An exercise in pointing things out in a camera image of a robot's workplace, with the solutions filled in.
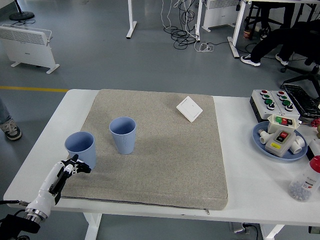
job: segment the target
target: white shoe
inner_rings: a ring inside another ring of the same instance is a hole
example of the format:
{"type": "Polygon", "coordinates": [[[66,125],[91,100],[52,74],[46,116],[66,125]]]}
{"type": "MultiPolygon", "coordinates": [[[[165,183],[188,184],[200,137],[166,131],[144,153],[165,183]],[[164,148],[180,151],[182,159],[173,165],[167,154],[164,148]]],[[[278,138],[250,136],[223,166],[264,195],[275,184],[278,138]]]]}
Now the white shoe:
{"type": "Polygon", "coordinates": [[[269,28],[262,28],[260,34],[260,40],[262,41],[269,35],[269,28]]]}
{"type": "Polygon", "coordinates": [[[252,66],[258,67],[260,66],[260,62],[253,62],[251,61],[251,54],[249,54],[248,56],[242,56],[240,58],[241,62],[243,62],[244,64],[250,64],[252,66]]]}
{"type": "Polygon", "coordinates": [[[282,58],[279,57],[279,54],[275,55],[275,59],[277,59],[281,63],[282,66],[288,65],[288,61],[283,61],[282,58]]]}
{"type": "Polygon", "coordinates": [[[15,121],[12,118],[3,124],[0,124],[0,129],[11,141],[18,140],[22,137],[22,132],[20,131],[20,128],[16,125],[15,121]]]}

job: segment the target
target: white radiator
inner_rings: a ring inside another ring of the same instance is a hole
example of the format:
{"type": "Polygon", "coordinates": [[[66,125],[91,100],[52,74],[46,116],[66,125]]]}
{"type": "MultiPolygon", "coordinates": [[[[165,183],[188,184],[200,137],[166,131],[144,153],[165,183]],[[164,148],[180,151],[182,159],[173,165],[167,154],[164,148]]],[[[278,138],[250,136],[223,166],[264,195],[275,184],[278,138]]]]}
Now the white radiator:
{"type": "Polygon", "coordinates": [[[15,62],[11,66],[15,67],[20,63],[31,64],[50,68],[46,73],[52,73],[60,65],[55,62],[46,34],[38,31],[40,29],[23,28],[7,24],[0,26],[0,40],[4,50],[9,59],[15,62]]]}
{"type": "Polygon", "coordinates": [[[235,23],[238,4],[239,0],[208,0],[202,28],[210,32],[209,28],[235,23]]]}

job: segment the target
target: blue cup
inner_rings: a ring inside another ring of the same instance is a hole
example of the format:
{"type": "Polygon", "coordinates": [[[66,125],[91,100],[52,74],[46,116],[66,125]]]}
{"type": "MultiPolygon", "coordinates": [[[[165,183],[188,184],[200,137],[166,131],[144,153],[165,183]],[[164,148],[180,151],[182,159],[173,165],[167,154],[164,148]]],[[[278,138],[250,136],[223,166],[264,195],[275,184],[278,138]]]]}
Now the blue cup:
{"type": "Polygon", "coordinates": [[[88,164],[91,169],[96,166],[96,140],[90,132],[78,131],[71,134],[65,140],[64,147],[71,158],[78,154],[78,159],[88,164]]]}
{"type": "Polygon", "coordinates": [[[111,121],[109,130],[116,149],[120,154],[130,154],[134,151],[136,142],[135,120],[128,116],[121,116],[111,121]]]}

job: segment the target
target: desk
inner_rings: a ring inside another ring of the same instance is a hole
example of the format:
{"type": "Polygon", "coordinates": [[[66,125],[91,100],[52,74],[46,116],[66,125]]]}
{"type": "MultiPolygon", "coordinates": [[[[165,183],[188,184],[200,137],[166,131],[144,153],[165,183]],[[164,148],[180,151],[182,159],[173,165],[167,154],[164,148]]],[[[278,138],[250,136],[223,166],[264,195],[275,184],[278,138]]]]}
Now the desk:
{"type": "MultiPolygon", "coordinates": [[[[4,194],[4,200],[31,202],[38,195],[54,164],[68,157],[65,139],[82,128],[97,93],[80,89],[66,93],[4,194]]],[[[266,240],[273,240],[284,225],[320,227],[320,191],[305,203],[287,193],[291,180],[307,164],[307,157],[288,163],[266,156],[252,140],[257,120],[249,98],[214,96],[213,99],[228,189],[228,203],[223,210],[209,210],[208,214],[201,209],[66,198],[60,199],[52,210],[83,212],[89,222],[86,240],[96,239],[102,214],[259,223],[266,240]]],[[[308,143],[316,137],[315,128],[302,125],[298,130],[308,143]]]]}
{"type": "MultiPolygon", "coordinates": [[[[129,32],[126,35],[127,39],[131,39],[132,34],[134,33],[134,30],[137,25],[137,21],[134,21],[133,18],[133,9],[132,9],[132,0],[128,0],[128,8],[129,8],[129,32]]],[[[201,14],[202,14],[202,0],[199,0],[199,7],[198,7],[198,15],[197,20],[195,24],[195,35],[199,36],[197,38],[197,42],[200,41],[200,21],[201,21],[201,14]]]]}
{"type": "Polygon", "coordinates": [[[319,4],[318,0],[242,0],[240,5],[240,10],[238,13],[238,17],[236,19],[235,28],[233,32],[233,37],[228,36],[228,42],[233,54],[233,57],[235,59],[238,59],[240,56],[238,54],[238,51],[236,49],[237,39],[239,36],[240,27],[243,21],[244,12],[246,8],[247,2],[253,2],[253,1],[259,1],[259,2],[277,2],[277,3],[293,3],[293,4],[319,4]]]}

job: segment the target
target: robotic arm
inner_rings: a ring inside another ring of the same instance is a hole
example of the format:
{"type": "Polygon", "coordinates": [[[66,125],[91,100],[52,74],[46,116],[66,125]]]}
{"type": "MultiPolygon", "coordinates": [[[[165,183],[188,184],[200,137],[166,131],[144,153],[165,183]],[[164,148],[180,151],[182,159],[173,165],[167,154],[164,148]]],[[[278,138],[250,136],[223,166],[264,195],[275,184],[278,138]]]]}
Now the robotic arm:
{"type": "Polygon", "coordinates": [[[53,166],[41,185],[38,196],[26,206],[23,218],[8,214],[6,218],[1,220],[0,240],[17,239],[20,231],[33,234],[39,231],[39,223],[50,216],[51,208],[59,202],[66,180],[73,174],[91,172],[89,166],[78,157],[76,154],[53,166]]]}

